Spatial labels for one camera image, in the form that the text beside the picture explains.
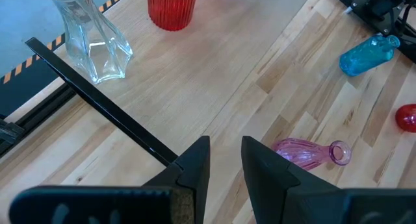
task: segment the red object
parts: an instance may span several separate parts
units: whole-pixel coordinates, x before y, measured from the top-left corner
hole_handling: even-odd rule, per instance
[[[149,16],[160,28],[178,31],[192,19],[195,0],[148,0]]]
[[[404,105],[396,112],[397,125],[408,132],[416,132],[416,104]]]

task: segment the wood grain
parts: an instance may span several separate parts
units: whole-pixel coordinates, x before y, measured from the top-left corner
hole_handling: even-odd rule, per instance
[[[344,140],[351,163],[313,174],[342,188],[416,187],[416,136],[394,121],[400,106],[416,103],[415,66],[397,51],[347,77],[340,54],[371,31],[342,14],[338,0],[307,0],[301,9],[293,1],[198,0],[179,32],[148,22],[146,0],[120,0],[107,13],[136,57],[126,79],[98,88],[177,153],[211,137],[206,223],[255,223],[240,157],[244,135],[267,146],[289,136]],[[0,222],[12,198],[37,184],[138,186],[162,169],[75,97],[0,159]]]

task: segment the yellow and black stripe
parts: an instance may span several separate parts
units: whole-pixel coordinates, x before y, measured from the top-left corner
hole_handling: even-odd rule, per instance
[[[104,3],[102,6],[100,6],[98,9],[100,12],[105,12],[108,10],[112,5],[116,4],[119,0],[108,0],[106,3]],[[58,36],[55,40],[53,40],[51,43],[47,44],[47,47],[54,51],[58,47],[60,47],[63,43],[65,43],[65,34],[62,34]],[[8,72],[4,77],[0,79],[0,86],[2,84],[9,83],[14,77],[21,75],[24,73],[26,68],[31,68],[37,60],[40,60],[40,57],[38,55],[33,55],[29,57],[26,61],[22,62],[21,64],[17,65],[12,71]]]

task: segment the wooden table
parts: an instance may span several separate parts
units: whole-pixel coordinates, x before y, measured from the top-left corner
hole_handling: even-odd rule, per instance
[[[211,137],[206,223],[254,222],[240,158],[244,135],[265,145],[289,136],[322,145],[344,140],[352,146],[349,165],[311,172],[342,188],[416,186],[416,134],[394,122],[398,107],[416,103],[412,62],[397,52],[347,77],[339,55],[371,31],[343,14],[338,0],[307,0],[299,10],[304,1],[198,0],[179,32],[154,26],[146,0],[121,0],[106,13],[135,59],[126,79],[98,88],[177,154]],[[0,159],[0,222],[13,197],[37,184],[139,186],[163,168],[74,97]]]

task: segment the blue bottle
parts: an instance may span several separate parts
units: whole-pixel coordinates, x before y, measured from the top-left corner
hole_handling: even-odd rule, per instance
[[[353,77],[390,61],[394,50],[400,46],[400,40],[393,35],[383,37],[375,35],[352,48],[339,59],[339,67]]]

